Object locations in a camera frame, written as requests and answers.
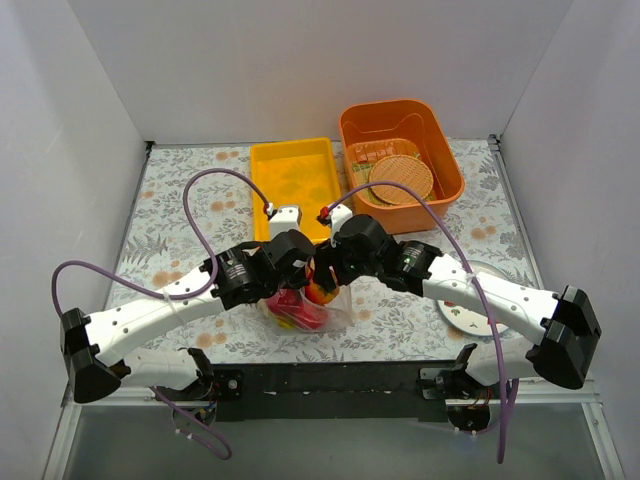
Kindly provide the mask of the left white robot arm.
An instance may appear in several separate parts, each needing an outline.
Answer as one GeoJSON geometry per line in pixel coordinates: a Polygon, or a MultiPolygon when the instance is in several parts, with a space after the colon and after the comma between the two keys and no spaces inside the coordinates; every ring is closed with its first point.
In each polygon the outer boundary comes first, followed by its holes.
{"type": "Polygon", "coordinates": [[[78,308],[61,314],[61,353],[74,401],[101,400],[123,385],[205,398],[213,377],[199,353],[156,352],[144,344],[180,325],[306,285],[314,253],[305,235],[289,230],[223,251],[146,298],[91,314],[78,308]]]}

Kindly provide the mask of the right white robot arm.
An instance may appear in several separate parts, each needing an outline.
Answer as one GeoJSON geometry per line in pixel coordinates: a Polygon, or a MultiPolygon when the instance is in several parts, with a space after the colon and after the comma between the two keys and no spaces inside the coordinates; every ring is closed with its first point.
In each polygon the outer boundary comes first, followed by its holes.
{"type": "Polygon", "coordinates": [[[396,241],[374,218],[322,214],[331,229],[314,256],[313,280],[332,289],[362,276],[388,288],[449,302],[480,315],[492,313],[498,323],[518,333],[502,343],[467,345],[448,373],[454,389],[475,397],[501,378],[541,377],[570,390],[583,387],[601,328],[587,294],[568,286],[561,293],[537,290],[486,273],[469,274],[438,248],[420,241],[396,241]]]}

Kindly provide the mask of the clear zip top bag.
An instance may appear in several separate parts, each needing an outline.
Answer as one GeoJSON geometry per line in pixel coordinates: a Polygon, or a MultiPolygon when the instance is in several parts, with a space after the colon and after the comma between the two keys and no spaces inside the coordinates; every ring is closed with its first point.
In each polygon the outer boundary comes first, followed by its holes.
{"type": "Polygon", "coordinates": [[[282,334],[313,334],[354,324],[349,287],[339,287],[329,293],[315,284],[299,290],[282,289],[260,300],[258,308],[282,334]]]}

